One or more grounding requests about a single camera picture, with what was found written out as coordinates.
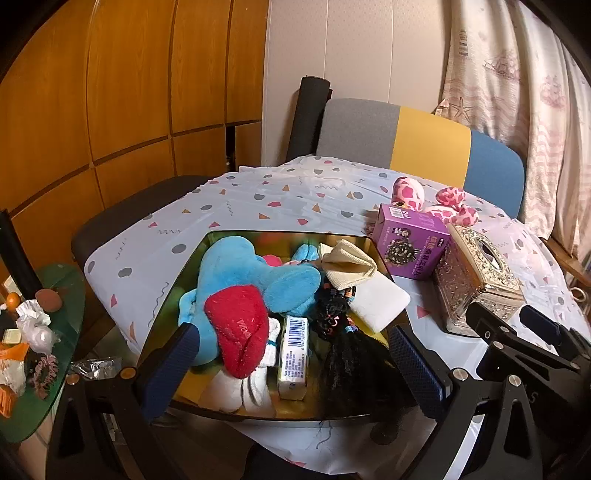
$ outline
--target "green glass side table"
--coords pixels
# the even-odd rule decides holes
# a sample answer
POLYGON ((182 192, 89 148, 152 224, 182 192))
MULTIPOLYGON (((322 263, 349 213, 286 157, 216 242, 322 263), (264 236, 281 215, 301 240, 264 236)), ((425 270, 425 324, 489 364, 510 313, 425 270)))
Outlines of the green glass side table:
POLYGON ((57 358, 59 372, 45 400, 39 399, 33 387, 27 385, 25 393, 14 405, 12 416, 9 419, 0 416, 0 434, 8 443, 29 438, 47 417, 61 391, 82 328, 86 295, 80 270, 72 265, 51 264, 39 269, 37 275, 44 288, 57 291, 63 300, 60 310, 50 314, 49 325, 60 338, 52 352, 57 358))

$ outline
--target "barcode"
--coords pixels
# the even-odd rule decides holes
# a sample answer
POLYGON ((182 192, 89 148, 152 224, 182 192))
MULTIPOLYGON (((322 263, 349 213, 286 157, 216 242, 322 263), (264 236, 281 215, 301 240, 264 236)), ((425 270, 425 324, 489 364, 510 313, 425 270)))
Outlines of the barcode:
POLYGON ((304 346, 304 320, 290 319, 287 330, 288 346, 304 346))
POLYGON ((404 218, 404 215, 402 214, 402 210, 400 208, 390 207, 390 213, 393 217, 404 218))

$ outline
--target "pink giraffe plush toy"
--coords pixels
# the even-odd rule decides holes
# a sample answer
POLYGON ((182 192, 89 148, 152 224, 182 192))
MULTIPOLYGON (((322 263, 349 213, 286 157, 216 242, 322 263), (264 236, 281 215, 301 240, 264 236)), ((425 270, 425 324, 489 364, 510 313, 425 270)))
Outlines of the pink giraffe plush toy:
POLYGON ((401 202, 411 210, 439 218, 444 224, 472 226, 478 221, 478 212, 466 205, 466 192, 458 187, 447 187, 435 195, 437 205, 422 209, 425 201, 423 186, 411 177, 399 177, 392 188, 392 203, 401 202))

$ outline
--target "blue plush toy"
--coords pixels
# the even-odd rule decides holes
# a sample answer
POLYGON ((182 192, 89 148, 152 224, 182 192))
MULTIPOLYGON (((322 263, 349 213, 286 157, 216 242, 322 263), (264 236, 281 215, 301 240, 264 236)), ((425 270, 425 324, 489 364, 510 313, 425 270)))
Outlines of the blue plush toy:
MULTIPOLYGON (((292 260, 317 260, 319 259, 318 249, 314 245, 303 244, 295 251, 294 256, 291 257, 292 260)), ((306 300, 301 305, 297 306, 294 309, 291 309, 288 313, 294 317, 305 317, 308 313, 308 310, 312 307, 312 305, 316 302, 314 296, 312 295, 308 300, 306 300)))
POLYGON ((211 362, 219 355, 217 336, 203 311, 210 295, 234 285, 254 285, 271 312, 307 310, 320 287, 320 273, 311 265, 270 267, 244 237, 228 236, 213 244, 203 256, 197 288, 183 295, 178 303, 178 324, 199 328, 200 346, 193 365, 211 362))

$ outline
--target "curtain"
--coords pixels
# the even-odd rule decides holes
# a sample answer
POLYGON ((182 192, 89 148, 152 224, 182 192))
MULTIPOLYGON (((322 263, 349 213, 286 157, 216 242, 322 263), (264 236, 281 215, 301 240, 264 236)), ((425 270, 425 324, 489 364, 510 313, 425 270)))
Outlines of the curtain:
POLYGON ((576 258, 591 250, 591 89, 553 31, 517 0, 452 0, 438 113, 525 164, 519 219, 576 258))

